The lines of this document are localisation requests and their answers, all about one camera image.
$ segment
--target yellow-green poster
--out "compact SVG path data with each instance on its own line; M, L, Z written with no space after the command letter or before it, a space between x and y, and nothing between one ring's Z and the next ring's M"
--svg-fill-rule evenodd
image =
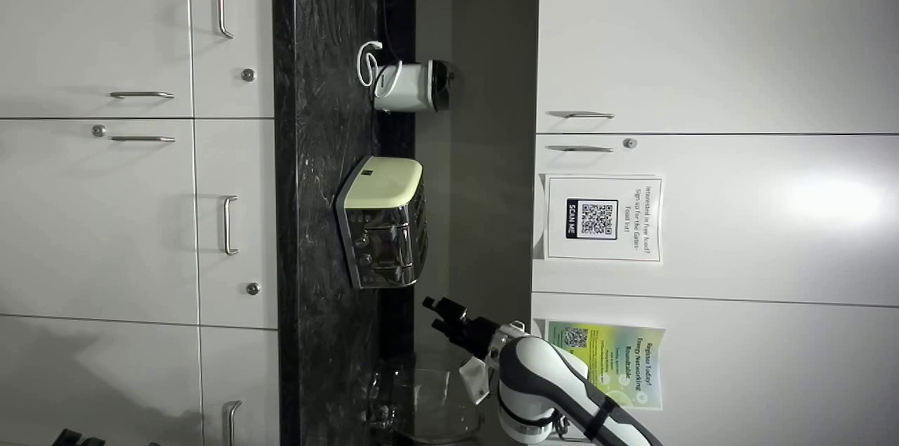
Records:
M587 379L621 407L662 408L662 328L556 322L546 340L587 364Z

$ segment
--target toaster lid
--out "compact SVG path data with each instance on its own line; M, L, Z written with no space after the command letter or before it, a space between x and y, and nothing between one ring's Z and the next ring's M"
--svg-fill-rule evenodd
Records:
M415 196L421 164L408 158L369 156L353 170L349 181L344 209L395 209Z

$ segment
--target silver bar handle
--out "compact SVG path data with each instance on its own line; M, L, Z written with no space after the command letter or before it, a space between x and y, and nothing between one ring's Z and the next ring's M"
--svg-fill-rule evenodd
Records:
M110 136L110 140L117 142L174 142L174 138L167 138L166 136Z
M561 152L615 152L610 147L600 147L597 145L548 145L546 149Z
M234 34L225 27L225 0L218 0L218 31L228 39L234 39Z
M559 112L556 116L571 119L571 117L602 117L603 119L613 119L615 115L610 112L595 112L593 110L578 110L572 112Z
M171 93L167 93L166 91L113 91L112 93L110 93L110 97L113 97L113 98L128 98L128 97L174 98L174 95Z
M231 202L237 200L237 195L228 195L222 203L222 220L225 225L225 254L234 256L237 248L231 247Z
M225 408L228 409L228 446L237 445L237 441L234 439L234 413L241 404L244 402L240 400L225 402Z

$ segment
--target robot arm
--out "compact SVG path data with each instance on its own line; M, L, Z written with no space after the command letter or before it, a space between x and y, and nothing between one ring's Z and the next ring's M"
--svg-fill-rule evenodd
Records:
M424 300L441 319L433 327L499 372L500 423L519 442L541 442L564 414L600 446L662 446L642 424L569 362L570 354L514 324L500 325L449 299Z

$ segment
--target cabinet door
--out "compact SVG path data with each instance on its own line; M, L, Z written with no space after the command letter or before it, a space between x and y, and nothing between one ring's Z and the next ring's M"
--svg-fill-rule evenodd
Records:
M202 347L206 446L278 444L278 333L202 327Z
M0 4L0 117L192 116L188 0Z
M540 0L537 132L899 132L895 1Z
M277 328L274 122L196 126L200 322Z
M662 410L629 413L666 446L892 444L899 433L897 309L535 293L531 311L665 328Z
M899 306L897 136L628 137L537 136L534 291ZM662 178L661 261L545 257L547 174Z
M197 116L274 116L272 0L190 0L190 7ZM245 69L254 77L244 78Z
M0 122L0 314L196 324L192 156L188 120Z
M0 317L0 339L0 442L202 442L198 327Z

